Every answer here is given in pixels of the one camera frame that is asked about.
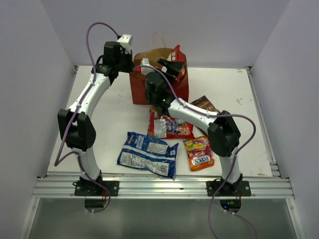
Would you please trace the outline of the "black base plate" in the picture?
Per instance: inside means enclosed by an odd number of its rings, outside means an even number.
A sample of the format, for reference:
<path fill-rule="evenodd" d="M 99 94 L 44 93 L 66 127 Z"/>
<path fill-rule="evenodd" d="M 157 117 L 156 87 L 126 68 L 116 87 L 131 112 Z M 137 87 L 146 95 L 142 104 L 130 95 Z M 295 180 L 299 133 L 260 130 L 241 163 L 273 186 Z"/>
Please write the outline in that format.
<path fill-rule="evenodd" d="M 222 184 L 222 179 L 215 179 L 213 181 L 206 182 L 206 191 L 209 197 L 212 197 L 217 189 Z M 250 184 L 248 181 L 243 181 L 239 179 L 236 183 L 230 184 L 226 182 L 224 186 L 217 192 L 216 196 L 218 197 L 250 197 L 252 195 Z"/>
<path fill-rule="evenodd" d="M 111 197 L 118 196 L 120 182 L 119 181 L 104 181 L 102 177 L 97 178 L 97 183 L 108 189 L 109 195 Z M 80 177 L 76 182 L 73 182 L 72 185 L 75 187 L 74 195 L 75 196 L 108 196 L 104 192 L 104 189 L 101 186 L 93 183 L 91 180 L 85 180 Z"/>

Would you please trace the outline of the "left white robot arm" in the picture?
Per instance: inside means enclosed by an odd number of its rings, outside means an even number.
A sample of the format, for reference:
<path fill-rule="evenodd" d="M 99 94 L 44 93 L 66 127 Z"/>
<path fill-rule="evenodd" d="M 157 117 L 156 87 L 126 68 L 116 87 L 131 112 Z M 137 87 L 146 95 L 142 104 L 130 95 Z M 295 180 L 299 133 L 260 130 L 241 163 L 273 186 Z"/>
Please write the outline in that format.
<path fill-rule="evenodd" d="M 54 162 L 57 166 L 64 157 L 62 149 L 66 145 L 75 154 L 80 170 L 80 180 L 87 182 L 86 190 L 96 196 L 102 193 L 104 184 L 101 170 L 97 165 L 93 145 L 96 130 L 91 122 L 92 114 L 103 94 L 110 88 L 119 73 L 129 73 L 133 69 L 130 36 L 123 35 L 117 41 L 104 44 L 102 61 L 94 62 L 89 81 L 77 100 L 66 110 L 58 112 L 58 126 L 62 143 Z"/>

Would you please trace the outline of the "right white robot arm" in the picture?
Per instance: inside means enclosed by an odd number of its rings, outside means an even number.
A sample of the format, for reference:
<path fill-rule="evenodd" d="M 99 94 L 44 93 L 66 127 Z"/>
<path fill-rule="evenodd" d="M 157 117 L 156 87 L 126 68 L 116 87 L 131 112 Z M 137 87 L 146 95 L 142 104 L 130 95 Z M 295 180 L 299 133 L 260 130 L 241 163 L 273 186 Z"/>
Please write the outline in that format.
<path fill-rule="evenodd" d="M 147 101 L 161 116 L 181 119 L 207 134 L 212 151 L 221 159 L 222 190 L 226 195 L 234 195 L 243 178 L 237 162 L 241 133 L 234 116 L 227 111 L 207 111 L 179 98 L 172 86 L 183 72 L 185 62 L 160 58 L 158 63 L 161 69 L 151 66 L 147 58 L 141 61 L 141 73 L 146 77 Z"/>

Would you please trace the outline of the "blue white snack bag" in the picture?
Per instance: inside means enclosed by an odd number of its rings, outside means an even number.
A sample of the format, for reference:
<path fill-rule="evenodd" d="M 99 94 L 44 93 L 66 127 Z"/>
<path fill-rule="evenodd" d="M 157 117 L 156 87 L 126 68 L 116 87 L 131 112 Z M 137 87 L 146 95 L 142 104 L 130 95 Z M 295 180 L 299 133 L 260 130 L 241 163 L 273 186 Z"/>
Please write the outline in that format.
<path fill-rule="evenodd" d="M 128 132 L 117 164 L 174 180 L 178 146 L 178 143 L 169 146 L 164 140 Z"/>

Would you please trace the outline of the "red paper bag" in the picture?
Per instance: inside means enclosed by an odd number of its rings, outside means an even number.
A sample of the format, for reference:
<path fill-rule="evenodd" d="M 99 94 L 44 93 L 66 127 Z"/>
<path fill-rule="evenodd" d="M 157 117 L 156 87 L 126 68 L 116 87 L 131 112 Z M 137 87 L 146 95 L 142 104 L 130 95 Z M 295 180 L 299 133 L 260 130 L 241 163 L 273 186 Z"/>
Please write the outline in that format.
<path fill-rule="evenodd" d="M 175 48 L 166 46 L 162 48 L 152 47 L 150 50 L 139 52 L 134 56 L 134 65 L 140 65 L 144 58 L 149 60 L 151 66 L 159 69 L 162 69 L 162 65 L 157 62 L 160 58 L 173 62 L 187 62 L 186 55 L 181 51 L 180 45 L 177 45 Z M 145 97 L 145 75 L 143 75 L 140 70 L 137 70 L 130 73 L 129 77 L 133 103 L 135 105 L 147 105 L 148 102 Z M 172 86 L 179 98 L 182 98 L 185 101 L 189 100 L 189 80 L 186 64 L 178 76 L 177 81 L 173 83 Z"/>

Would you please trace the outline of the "red white chips bag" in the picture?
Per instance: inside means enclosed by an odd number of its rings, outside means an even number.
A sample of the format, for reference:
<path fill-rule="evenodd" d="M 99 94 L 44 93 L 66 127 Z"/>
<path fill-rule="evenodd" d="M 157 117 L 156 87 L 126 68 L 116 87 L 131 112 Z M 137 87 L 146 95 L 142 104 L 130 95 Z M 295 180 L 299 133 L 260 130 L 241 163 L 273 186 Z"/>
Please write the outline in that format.
<path fill-rule="evenodd" d="M 168 61 L 174 62 L 177 64 L 177 69 L 179 69 L 179 74 L 176 77 L 178 82 L 181 82 L 186 75 L 186 56 L 182 53 L 180 45 L 177 45 L 167 57 Z"/>

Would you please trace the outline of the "red assorted candy bag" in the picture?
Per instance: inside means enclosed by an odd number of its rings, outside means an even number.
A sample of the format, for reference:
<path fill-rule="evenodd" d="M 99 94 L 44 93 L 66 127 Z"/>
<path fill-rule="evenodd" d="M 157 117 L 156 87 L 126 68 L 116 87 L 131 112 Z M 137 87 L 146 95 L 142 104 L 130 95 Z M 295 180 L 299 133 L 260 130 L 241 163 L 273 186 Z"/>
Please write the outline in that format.
<path fill-rule="evenodd" d="M 193 125 L 173 117 L 160 116 L 150 108 L 148 136 L 160 139 L 194 139 Z"/>

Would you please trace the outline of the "orange Fox's candy bag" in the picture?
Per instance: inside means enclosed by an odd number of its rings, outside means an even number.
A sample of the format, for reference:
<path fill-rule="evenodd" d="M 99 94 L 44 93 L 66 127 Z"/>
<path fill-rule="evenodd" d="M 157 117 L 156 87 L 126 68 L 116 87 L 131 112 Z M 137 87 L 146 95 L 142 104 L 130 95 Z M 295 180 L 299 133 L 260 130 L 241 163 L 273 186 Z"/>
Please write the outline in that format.
<path fill-rule="evenodd" d="M 213 151 L 207 136 L 200 136 L 184 142 L 191 171 L 214 166 Z"/>

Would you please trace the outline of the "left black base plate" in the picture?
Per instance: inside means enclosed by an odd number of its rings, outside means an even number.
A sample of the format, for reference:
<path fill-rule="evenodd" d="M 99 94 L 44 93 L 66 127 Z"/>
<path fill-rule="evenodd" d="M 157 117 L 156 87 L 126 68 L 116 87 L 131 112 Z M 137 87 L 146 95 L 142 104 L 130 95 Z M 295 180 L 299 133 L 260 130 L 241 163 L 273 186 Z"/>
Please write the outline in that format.
<path fill-rule="evenodd" d="M 104 181 L 102 177 L 97 178 L 97 183 L 108 189 L 109 195 L 111 197 L 118 196 L 120 182 L 119 181 Z M 104 192 L 104 189 L 101 186 L 93 183 L 91 180 L 85 180 L 80 177 L 76 182 L 73 182 L 72 185 L 75 187 L 74 195 L 75 196 L 108 196 Z"/>

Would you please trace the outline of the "brown kettle chips bag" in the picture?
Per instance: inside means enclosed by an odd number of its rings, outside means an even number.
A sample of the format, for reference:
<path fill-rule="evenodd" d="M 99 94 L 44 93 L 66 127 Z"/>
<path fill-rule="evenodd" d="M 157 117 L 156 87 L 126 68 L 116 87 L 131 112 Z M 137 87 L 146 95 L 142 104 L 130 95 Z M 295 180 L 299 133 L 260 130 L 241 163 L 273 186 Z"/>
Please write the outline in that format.
<path fill-rule="evenodd" d="M 194 100 L 193 102 L 191 102 L 191 104 L 207 111 L 220 113 L 220 111 L 212 104 L 212 102 L 206 96 L 202 96 L 197 100 Z"/>

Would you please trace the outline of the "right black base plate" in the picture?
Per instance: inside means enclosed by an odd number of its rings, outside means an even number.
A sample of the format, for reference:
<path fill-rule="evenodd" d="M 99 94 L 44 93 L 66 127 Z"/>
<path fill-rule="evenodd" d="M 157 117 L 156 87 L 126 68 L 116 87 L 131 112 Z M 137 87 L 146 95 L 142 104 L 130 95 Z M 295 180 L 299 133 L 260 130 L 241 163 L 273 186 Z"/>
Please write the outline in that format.
<path fill-rule="evenodd" d="M 222 179 L 215 179 L 213 181 L 206 182 L 206 191 L 209 197 L 212 197 L 217 189 L 222 184 Z M 217 192 L 216 196 L 218 197 L 250 197 L 252 195 L 250 184 L 248 181 L 243 181 L 239 179 L 236 183 L 230 184 L 226 182 L 224 186 Z"/>

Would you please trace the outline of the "aluminium front rail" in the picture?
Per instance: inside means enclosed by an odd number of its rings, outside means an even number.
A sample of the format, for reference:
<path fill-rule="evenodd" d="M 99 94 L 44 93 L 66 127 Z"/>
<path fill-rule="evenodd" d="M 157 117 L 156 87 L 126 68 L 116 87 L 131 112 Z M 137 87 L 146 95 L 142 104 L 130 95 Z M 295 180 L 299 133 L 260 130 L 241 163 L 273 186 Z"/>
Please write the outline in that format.
<path fill-rule="evenodd" d="M 75 174 L 55 174 L 37 179 L 34 198 L 75 198 Z M 177 176 L 175 180 L 151 175 L 104 174 L 113 186 L 116 199 L 209 199 L 214 177 Z M 234 194 L 242 199 L 292 199 L 294 193 L 288 179 L 245 178 Z"/>

